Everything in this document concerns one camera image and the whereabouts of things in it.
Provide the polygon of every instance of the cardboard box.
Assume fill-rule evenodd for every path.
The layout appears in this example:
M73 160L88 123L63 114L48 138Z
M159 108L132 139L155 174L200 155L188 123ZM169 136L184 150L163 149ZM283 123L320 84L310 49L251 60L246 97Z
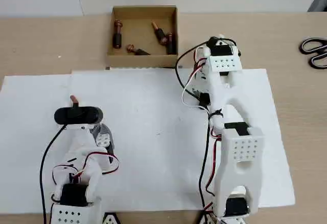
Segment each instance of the cardboard box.
M122 24L122 47L112 47L114 21ZM166 47L160 45L151 22L155 22L164 33L172 32L176 42L176 55L167 55ZM178 54L177 8L175 6L115 6L112 10L108 64L110 67L173 67ZM134 44L150 53L150 56L135 56L126 51L128 44Z

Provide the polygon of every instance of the scissor handle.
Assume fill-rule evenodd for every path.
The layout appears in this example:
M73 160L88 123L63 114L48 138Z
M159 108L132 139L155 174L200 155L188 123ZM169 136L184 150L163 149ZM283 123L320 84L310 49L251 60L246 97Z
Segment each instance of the scissor handle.
M318 47L315 47L312 49L306 49L305 48L306 44L311 43L311 42L318 42L321 44L321 46L318 46ZM317 38L317 37L306 39L299 46L300 52L305 55L322 52L325 49L327 49L327 39Z
M326 65L317 65L315 61L320 60L322 58L327 57L327 52L323 52L318 56L314 56L309 59L309 65L315 69L327 69L327 64Z

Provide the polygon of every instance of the white paper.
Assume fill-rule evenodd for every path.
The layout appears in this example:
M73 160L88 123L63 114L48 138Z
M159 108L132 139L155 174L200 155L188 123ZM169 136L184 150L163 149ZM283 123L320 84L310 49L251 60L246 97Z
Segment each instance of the white paper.
M267 74L265 70L245 70L244 75L267 136L260 206L294 204ZM48 142L59 129L53 120L54 111L67 106L70 94L79 99L81 106L100 107L113 133L114 152L121 164L117 172L103 176L99 184L105 211L201 209L198 178L207 115L182 105L181 88L173 70L115 69L75 73L72 77L5 79L0 93L0 213L41 212L39 165ZM185 100L194 102L191 97ZM69 148L67 133L64 131L56 140L44 166L48 209L50 192L54 190L51 169ZM212 143L203 185L211 171ZM211 201L208 194L205 196L206 202Z

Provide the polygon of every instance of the wooden table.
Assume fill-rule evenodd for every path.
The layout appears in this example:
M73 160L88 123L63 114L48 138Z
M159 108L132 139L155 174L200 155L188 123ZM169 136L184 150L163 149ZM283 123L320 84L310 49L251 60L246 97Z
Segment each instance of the wooden table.
M178 21L180 53L222 33L237 41L244 68L268 71L296 205L261 209L248 221L325 223L327 70L309 67L298 45L306 37L327 36L327 13L180 14ZM0 77L104 69L109 22L109 15L0 19ZM196 211L130 212L119 218L122 224L193 223L196 215ZM2 215L0 223L42 223L42 216Z

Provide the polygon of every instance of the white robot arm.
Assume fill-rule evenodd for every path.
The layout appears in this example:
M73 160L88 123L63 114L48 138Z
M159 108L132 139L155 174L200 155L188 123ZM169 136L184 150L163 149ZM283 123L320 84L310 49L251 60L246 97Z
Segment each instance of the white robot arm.
M60 164L53 168L56 187L51 197L54 203L50 219L52 224L100 224L104 215L96 188L101 176L115 172L119 162L113 154L111 131L101 123L101 109L79 107L74 96L71 100L72 107L60 108L55 113L55 121L65 128L60 132L69 136L71 145ZM119 223L113 213L105 213L104 217L112 224Z
M221 160L215 178L213 212L217 218L239 218L258 211L262 184L264 135L244 87L240 52L223 36L212 37L195 51L195 77L207 93L209 123L221 135ZM226 123L225 108L232 105L243 122ZM239 186L245 194L233 194Z

